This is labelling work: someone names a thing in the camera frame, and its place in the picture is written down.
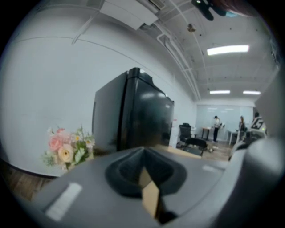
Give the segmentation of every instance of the flower bouquet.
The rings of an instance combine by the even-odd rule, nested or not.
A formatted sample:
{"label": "flower bouquet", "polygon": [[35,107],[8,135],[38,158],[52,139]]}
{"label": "flower bouquet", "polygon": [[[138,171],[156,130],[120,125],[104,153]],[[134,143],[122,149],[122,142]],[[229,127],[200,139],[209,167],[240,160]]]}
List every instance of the flower bouquet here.
{"label": "flower bouquet", "polygon": [[49,151],[42,156],[47,166],[59,165],[63,170],[94,158],[95,140],[89,133],[84,133],[83,128],[70,133],[63,128],[54,132],[48,129]]}

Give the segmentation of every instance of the ceiling light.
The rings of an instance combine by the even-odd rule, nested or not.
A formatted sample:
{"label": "ceiling light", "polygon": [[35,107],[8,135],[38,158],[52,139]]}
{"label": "ceiling light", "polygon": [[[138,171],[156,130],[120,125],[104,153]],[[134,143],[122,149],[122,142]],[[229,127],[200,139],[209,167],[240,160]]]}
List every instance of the ceiling light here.
{"label": "ceiling light", "polygon": [[244,94],[259,95],[261,94],[261,92],[260,91],[244,91]]}
{"label": "ceiling light", "polygon": [[230,94],[230,90],[214,90],[210,91],[210,94]]}
{"label": "ceiling light", "polygon": [[235,52],[248,52],[248,45],[231,45],[231,46],[223,46],[217,48],[209,48],[207,49],[208,55],[217,55],[224,53],[235,53]]}

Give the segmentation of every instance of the white wall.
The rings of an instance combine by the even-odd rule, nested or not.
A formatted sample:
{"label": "white wall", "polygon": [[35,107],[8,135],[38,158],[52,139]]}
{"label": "white wall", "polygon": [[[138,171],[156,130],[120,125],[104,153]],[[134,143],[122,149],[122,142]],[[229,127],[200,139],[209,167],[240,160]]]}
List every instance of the white wall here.
{"label": "white wall", "polygon": [[61,175],[61,170],[41,161],[48,149],[46,130],[59,125],[73,131],[82,123],[91,131],[95,92],[133,67],[144,69],[175,101],[174,117],[179,124],[195,124],[196,104],[190,89],[156,41],[97,16],[71,45],[91,13],[83,9],[42,11],[20,28],[9,47],[0,73],[0,137],[6,153],[1,157],[12,165]]}
{"label": "white wall", "polygon": [[213,99],[202,99],[197,101],[197,105],[226,105],[226,106],[247,106],[255,107],[255,101],[257,97],[252,98],[213,98]]}

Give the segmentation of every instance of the black refrigerator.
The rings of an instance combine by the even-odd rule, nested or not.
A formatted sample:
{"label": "black refrigerator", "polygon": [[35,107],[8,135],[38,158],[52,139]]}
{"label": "black refrigerator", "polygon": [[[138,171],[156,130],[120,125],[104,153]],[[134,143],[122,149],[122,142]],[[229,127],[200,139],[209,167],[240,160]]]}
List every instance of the black refrigerator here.
{"label": "black refrigerator", "polygon": [[139,146],[168,146],[174,101],[133,68],[95,94],[92,133],[96,145],[115,152]]}

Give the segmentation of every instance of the table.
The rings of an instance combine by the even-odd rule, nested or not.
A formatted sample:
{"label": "table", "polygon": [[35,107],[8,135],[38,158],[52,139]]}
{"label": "table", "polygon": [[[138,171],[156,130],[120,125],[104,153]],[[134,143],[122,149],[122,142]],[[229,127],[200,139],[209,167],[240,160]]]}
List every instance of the table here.
{"label": "table", "polygon": [[233,131],[233,130],[228,130],[229,133],[231,133],[231,137],[230,137],[230,142],[229,142],[229,145],[232,143],[232,135],[233,134],[237,134],[237,138],[236,140],[238,140],[238,136],[239,136],[239,131]]}
{"label": "table", "polygon": [[202,127],[203,128],[203,131],[202,131],[202,139],[203,139],[203,135],[204,135],[204,130],[207,130],[207,137],[206,137],[206,141],[208,141],[208,138],[209,138],[209,132],[210,132],[210,127]]}

